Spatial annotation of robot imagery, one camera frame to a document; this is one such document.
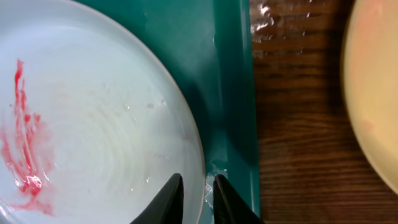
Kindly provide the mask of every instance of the red liquid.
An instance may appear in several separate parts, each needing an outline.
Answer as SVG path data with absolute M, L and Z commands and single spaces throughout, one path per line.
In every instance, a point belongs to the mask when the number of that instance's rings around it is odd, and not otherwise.
M 9 206 L 13 209 L 39 210 L 44 214 L 53 215 L 52 206 L 38 200 L 42 191 L 48 188 L 44 186 L 44 181 L 47 180 L 45 174 L 53 169 L 51 165 L 53 154 L 48 147 L 45 151 L 42 147 L 49 140 L 48 134 L 44 132 L 45 123 L 42 122 L 39 114 L 31 113 L 26 105 L 27 96 L 24 91 L 25 80 L 22 78 L 22 66 L 23 62 L 18 60 L 14 77 L 15 127 L 7 128 L 6 125 L 0 127 L 0 140 L 3 142 L 2 158 L 9 171 L 14 174 L 16 185 L 22 196 L 29 198 L 29 202 L 24 205 Z

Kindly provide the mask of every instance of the wood grain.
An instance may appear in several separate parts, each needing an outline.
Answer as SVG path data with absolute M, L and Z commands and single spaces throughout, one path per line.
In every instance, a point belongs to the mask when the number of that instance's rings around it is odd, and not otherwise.
M 398 196 L 367 162 L 342 100 L 352 4 L 250 0 L 252 25 L 263 25 L 252 48 L 266 223 L 398 223 Z

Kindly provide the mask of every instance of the green tray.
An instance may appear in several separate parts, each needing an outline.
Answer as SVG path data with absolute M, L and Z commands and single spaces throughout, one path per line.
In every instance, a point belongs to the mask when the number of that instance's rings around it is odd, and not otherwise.
M 225 174 L 259 215 L 259 168 L 247 0 L 79 0 L 129 29 L 166 66 L 197 122 L 206 162 L 200 223 Z

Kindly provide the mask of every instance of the plate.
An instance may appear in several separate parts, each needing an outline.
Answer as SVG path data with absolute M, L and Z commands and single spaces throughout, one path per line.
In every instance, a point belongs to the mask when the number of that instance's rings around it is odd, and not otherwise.
M 198 221 L 197 127 L 147 47 L 72 1 L 0 0 L 0 27 L 0 222 L 129 223 L 175 172 Z
M 344 91 L 355 135 L 385 183 L 398 193 L 398 1 L 356 1 L 349 22 Z

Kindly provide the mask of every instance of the wooden table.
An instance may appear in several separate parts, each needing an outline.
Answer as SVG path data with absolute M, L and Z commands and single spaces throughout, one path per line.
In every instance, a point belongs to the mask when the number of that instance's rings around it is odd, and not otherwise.
M 266 223 L 398 223 L 398 196 L 367 162 L 342 100 L 352 3 L 250 0 Z

